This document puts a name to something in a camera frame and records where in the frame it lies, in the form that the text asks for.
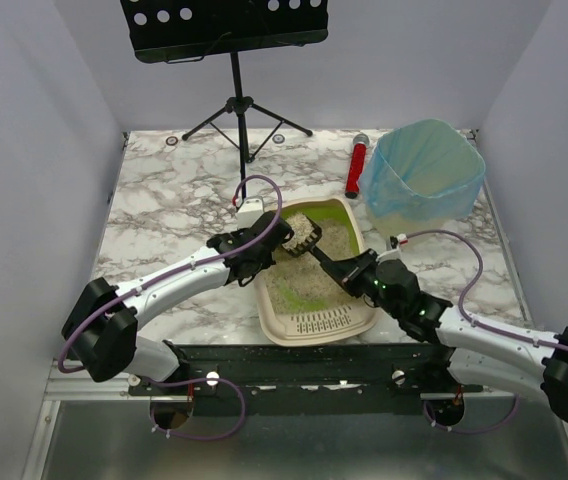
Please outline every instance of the gray floor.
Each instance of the gray floor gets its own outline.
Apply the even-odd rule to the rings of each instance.
[[[469,399],[466,427],[509,409],[506,399]],[[147,402],[66,402],[45,476],[67,480],[159,479],[568,479],[568,449],[548,410],[524,403],[503,429],[466,437],[393,415],[250,417],[215,443],[151,433]],[[191,433],[220,432],[234,419],[192,419]]]

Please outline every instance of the white wall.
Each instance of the white wall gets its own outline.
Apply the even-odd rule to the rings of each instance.
[[[538,324],[568,324],[568,0],[556,0],[480,130]]]
[[[0,479],[21,476],[122,135],[51,0],[0,1]]]
[[[55,1],[124,127],[189,128],[232,95],[228,56],[142,64],[120,2]],[[548,4],[329,0],[325,42],[240,55],[245,92],[309,127],[391,127],[427,117],[479,126]],[[272,121],[254,112],[249,124]]]

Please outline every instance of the cable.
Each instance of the cable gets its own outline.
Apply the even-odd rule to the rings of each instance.
[[[167,388],[185,387],[186,385],[193,385],[195,383],[204,383],[212,381],[210,378],[195,378],[192,380],[185,380],[183,382],[172,382],[172,383],[156,382],[149,378],[145,378],[144,380],[147,380],[153,385],[157,385],[158,387],[167,387]],[[162,428],[155,421],[155,408],[151,408],[151,411],[149,413],[149,418],[151,419],[151,422],[153,422],[154,425],[153,428],[151,429],[151,432],[159,430],[160,432],[166,434],[166,438],[177,437],[177,438],[184,438],[186,440],[197,440],[200,442],[214,442],[216,440],[224,440],[225,438],[228,438],[234,433],[236,433],[240,429],[240,427],[244,424],[244,421],[246,420],[246,399],[244,398],[244,394],[237,385],[235,385],[233,382],[229,380],[226,380],[224,378],[216,378],[215,381],[224,383],[229,387],[231,387],[237,394],[237,398],[240,400],[240,405],[241,405],[240,417],[238,418],[237,422],[235,422],[235,425],[233,425],[233,427],[231,427],[228,431],[220,433],[219,435],[211,435],[205,437],[202,435],[191,435],[189,433],[180,433],[177,430],[171,430],[170,428],[169,429]]]
[[[547,340],[535,339],[528,337],[526,335],[520,335],[519,333],[509,332],[507,330],[502,330],[499,327],[494,327],[492,325],[487,325],[480,320],[474,319],[471,315],[464,309],[464,300],[466,299],[466,295],[468,292],[475,286],[477,281],[480,279],[482,272],[484,271],[484,260],[482,259],[482,255],[480,254],[479,250],[473,245],[468,239],[460,235],[459,233],[451,232],[450,230],[442,230],[442,229],[435,229],[435,230],[423,230],[421,232],[411,233],[407,235],[407,238],[410,240],[411,238],[419,237],[420,235],[426,235],[429,233],[441,233],[444,235],[450,235],[452,237],[457,238],[458,240],[464,242],[475,254],[477,257],[477,273],[473,277],[473,279],[464,287],[462,292],[460,293],[460,298],[457,301],[457,307],[460,310],[460,314],[464,317],[465,320],[471,323],[471,325],[477,326],[482,328],[488,332],[495,333],[497,335],[502,335],[507,338],[511,338],[513,340],[518,340],[521,342],[529,343],[531,345],[541,345],[543,347],[548,348],[555,348],[557,350],[562,350],[564,352],[568,352],[568,345],[562,345],[561,343],[553,343]]]
[[[424,416],[426,417],[426,419],[431,424],[431,427],[437,428],[438,430],[443,430],[449,433],[456,433],[458,435],[482,435],[483,433],[493,432],[498,428],[502,428],[504,425],[506,425],[515,417],[515,414],[517,414],[519,408],[520,408],[520,397],[519,395],[515,395],[515,398],[513,399],[513,406],[511,407],[511,411],[508,412],[508,415],[506,415],[502,420],[500,420],[494,425],[491,425],[490,427],[478,428],[477,430],[464,430],[461,428],[453,429],[452,427],[447,427],[437,423],[434,418],[435,414],[432,413],[433,407],[429,402],[424,402],[422,411],[424,412]]]
[[[70,349],[73,346],[73,344],[75,343],[75,341],[79,338],[79,336],[82,334],[82,332],[84,332],[84,330],[86,330],[86,328],[92,322],[95,321],[95,319],[97,319],[100,315],[109,311],[115,305],[118,305],[119,303],[122,303],[122,302],[128,300],[129,298],[137,295],[139,293],[140,288],[142,290],[146,290],[147,288],[152,287],[156,283],[161,282],[163,280],[166,280],[167,278],[170,278],[173,275],[177,275],[177,274],[182,273],[186,270],[189,270],[189,269],[192,269],[192,268],[195,268],[195,267],[199,267],[200,265],[204,265],[204,264],[207,264],[207,263],[210,263],[210,262],[215,262],[217,260],[222,260],[224,258],[231,256],[231,255],[236,255],[238,253],[241,253],[244,250],[251,248],[253,245],[261,242],[262,239],[264,237],[266,237],[266,235],[269,234],[269,232],[275,227],[275,225],[277,225],[277,223],[280,220],[280,215],[282,213],[282,203],[283,203],[282,192],[280,191],[277,184],[273,180],[271,180],[270,178],[268,178],[264,175],[250,175],[238,184],[237,188],[235,189],[235,194],[234,194],[235,197],[237,197],[237,194],[240,191],[240,189],[249,180],[263,180],[263,181],[265,181],[266,183],[270,184],[273,187],[273,190],[275,191],[275,194],[277,195],[277,210],[275,211],[275,215],[273,216],[273,220],[271,220],[271,223],[268,224],[268,226],[264,229],[264,231],[262,233],[260,233],[257,237],[255,237],[253,240],[251,240],[250,242],[248,242],[245,245],[242,245],[241,247],[238,247],[234,250],[231,250],[231,251],[226,252],[226,253],[222,253],[220,255],[214,255],[214,256],[209,257],[209,258],[204,258],[202,260],[198,260],[197,262],[195,262],[194,265],[191,265],[190,263],[186,263],[186,264],[181,265],[179,267],[175,267],[172,270],[169,270],[169,271],[163,273],[162,275],[158,275],[157,277],[147,281],[146,283],[143,283],[139,287],[131,289],[130,291],[120,295],[119,297],[114,298],[110,302],[106,303],[102,307],[95,310],[91,315],[88,316],[88,318],[86,318],[86,320],[84,320],[82,323],[80,323],[80,325],[75,329],[75,331],[68,337],[68,340],[66,340],[66,343],[64,343],[64,346],[62,347],[62,351],[60,352],[60,355],[57,359],[57,368],[59,369],[60,372],[62,372],[62,373],[75,373],[75,372],[80,372],[82,370],[85,370],[85,368],[83,366],[66,367],[64,365],[64,360],[66,360],[66,356],[68,355],[68,352],[70,351]]]

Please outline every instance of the music stand tripod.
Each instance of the music stand tripod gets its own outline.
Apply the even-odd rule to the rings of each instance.
[[[309,137],[308,130],[256,104],[242,91],[238,52],[319,43],[328,36],[328,0],[120,0],[135,56],[144,63],[199,62],[208,55],[229,53],[235,96],[223,108],[182,136],[187,140],[211,125],[240,151],[240,177],[266,143],[284,124]],[[278,121],[252,154],[249,151],[246,111],[253,108]],[[213,122],[235,113],[239,144]],[[246,186],[242,199],[246,198]]]

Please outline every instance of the marble table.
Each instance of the marble table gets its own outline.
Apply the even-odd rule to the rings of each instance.
[[[364,130],[372,142],[386,133]],[[237,149],[214,130],[203,130],[188,142],[179,131],[133,132],[102,242],[97,276],[110,282],[147,275],[197,250],[216,233],[236,228],[230,203],[239,181]],[[237,141],[237,132],[226,133]],[[251,129],[254,150],[269,130]],[[281,145],[269,141],[248,165],[248,173],[272,178],[284,200],[342,195],[355,131],[320,130],[307,138],[280,130]],[[180,141],[169,146],[166,139]],[[270,187],[255,181],[249,195],[274,201]],[[349,200],[369,247],[384,249],[382,237],[366,218],[361,200]],[[485,272],[467,301],[468,310],[513,325],[529,326],[513,288],[491,208],[482,192],[473,213],[445,228],[467,236],[480,250]],[[431,236],[403,254],[423,290],[457,300],[476,271],[476,260],[463,244]],[[347,343],[409,342],[411,339],[384,312],[376,325]],[[160,315],[141,335],[177,344],[268,344],[262,333],[251,286],[229,285],[202,293]]]

